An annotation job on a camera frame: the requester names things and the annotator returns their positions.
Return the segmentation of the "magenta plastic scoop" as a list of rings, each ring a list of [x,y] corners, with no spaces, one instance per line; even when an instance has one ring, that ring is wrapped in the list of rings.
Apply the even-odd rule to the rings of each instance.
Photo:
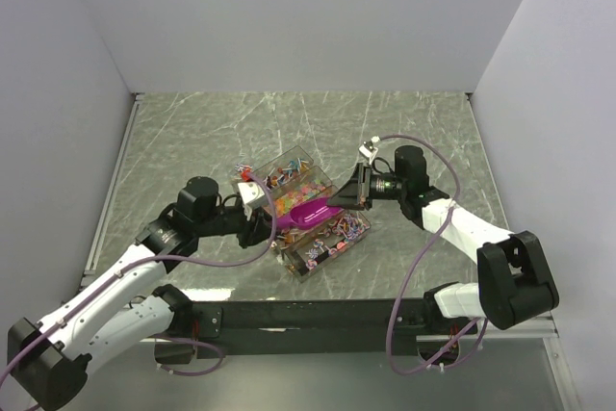
[[[318,197],[295,205],[287,214],[277,219],[277,230],[297,228],[310,230],[343,211],[341,207],[329,206],[327,196]]]

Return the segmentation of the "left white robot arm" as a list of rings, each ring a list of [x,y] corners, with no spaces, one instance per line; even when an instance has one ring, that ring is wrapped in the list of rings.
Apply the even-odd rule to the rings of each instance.
[[[148,223],[118,260],[86,289],[37,322],[21,319],[8,333],[7,367],[44,410],[71,402],[90,377],[120,353],[152,336],[179,341],[194,324],[193,303],[171,285],[156,289],[137,307],[140,291],[194,258],[201,239],[234,235],[240,247],[272,244],[277,227],[274,201],[263,179],[246,174],[235,202],[220,198],[218,183],[194,177]]]

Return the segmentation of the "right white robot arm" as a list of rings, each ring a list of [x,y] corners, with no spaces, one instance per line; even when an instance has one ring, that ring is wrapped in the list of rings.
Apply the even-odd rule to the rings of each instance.
[[[394,200],[424,231],[452,244],[475,264],[475,283],[448,283],[425,293],[423,324],[443,333],[458,318],[484,318],[500,330],[543,315],[560,297],[544,249],[529,231],[514,233],[468,212],[430,182],[421,148],[396,149],[394,168],[383,173],[374,147],[361,149],[366,162],[327,201],[330,207],[369,210],[376,200]]]

